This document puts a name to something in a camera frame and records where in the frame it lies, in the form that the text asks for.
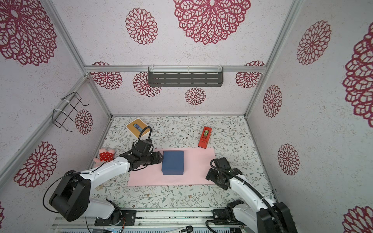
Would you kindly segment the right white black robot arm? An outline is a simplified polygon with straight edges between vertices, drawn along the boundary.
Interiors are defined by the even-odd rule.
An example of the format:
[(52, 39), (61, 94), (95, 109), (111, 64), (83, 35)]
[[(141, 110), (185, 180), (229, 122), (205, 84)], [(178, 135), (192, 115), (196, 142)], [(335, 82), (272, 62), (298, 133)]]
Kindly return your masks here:
[(297, 233), (290, 209), (284, 203), (276, 203), (249, 184), (243, 173), (232, 168), (226, 158), (210, 161), (206, 179), (224, 190), (233, 190), (241, 199), (228, 203), (223, 210), (213, 210), (214, 219), (209, 225), (241, 225), (254, 233)]

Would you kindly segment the dark blue gift box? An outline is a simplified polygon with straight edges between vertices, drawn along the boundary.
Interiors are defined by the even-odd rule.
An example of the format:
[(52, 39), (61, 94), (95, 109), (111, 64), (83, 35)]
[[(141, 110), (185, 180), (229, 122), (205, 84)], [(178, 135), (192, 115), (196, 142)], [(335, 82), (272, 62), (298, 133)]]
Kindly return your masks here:
[(163, 175), (183, 175), (184, 174), (184, 152), (164, 151), (162, 161)]

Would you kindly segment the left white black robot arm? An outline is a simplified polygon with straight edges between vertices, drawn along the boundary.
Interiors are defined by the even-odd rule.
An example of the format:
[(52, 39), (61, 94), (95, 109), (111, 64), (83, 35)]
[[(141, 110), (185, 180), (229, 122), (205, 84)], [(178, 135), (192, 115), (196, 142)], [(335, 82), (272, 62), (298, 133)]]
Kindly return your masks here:
[(70, 170), (56, 181), (58, 185), (49, 199), (51, 211), (69, 222), (80, 217), (96, 217), (109, 225), (117, 225), (122, 220), (121, 208), (111, 200), (92, 198), (91, 192), (114, 177), (162, 161), (162, 153), (153, 151), (152, 141), (145, 139), (133, 143), (129, 151), (97, 168), (81, 172)]

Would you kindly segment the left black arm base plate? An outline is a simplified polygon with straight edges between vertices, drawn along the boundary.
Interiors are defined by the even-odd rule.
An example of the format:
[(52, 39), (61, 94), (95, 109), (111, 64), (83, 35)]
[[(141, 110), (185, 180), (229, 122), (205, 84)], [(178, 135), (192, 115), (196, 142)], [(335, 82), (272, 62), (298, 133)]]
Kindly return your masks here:
[(94, 226), (134, 226), (136, 215), (136, 210), (114, 211), (108, 219), (96, 218)]

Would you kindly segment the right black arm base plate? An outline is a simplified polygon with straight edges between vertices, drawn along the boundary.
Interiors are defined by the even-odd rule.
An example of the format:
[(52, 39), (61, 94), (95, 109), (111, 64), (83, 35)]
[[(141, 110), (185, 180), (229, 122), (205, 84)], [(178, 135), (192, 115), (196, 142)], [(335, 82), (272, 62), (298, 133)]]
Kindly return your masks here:
[(213, 214), (213, 220), (215, 222), (233, 223), (236, 220), (234, 215), (233, 215), (233, 212), (228, 208), (213, 209), (212, 214)]

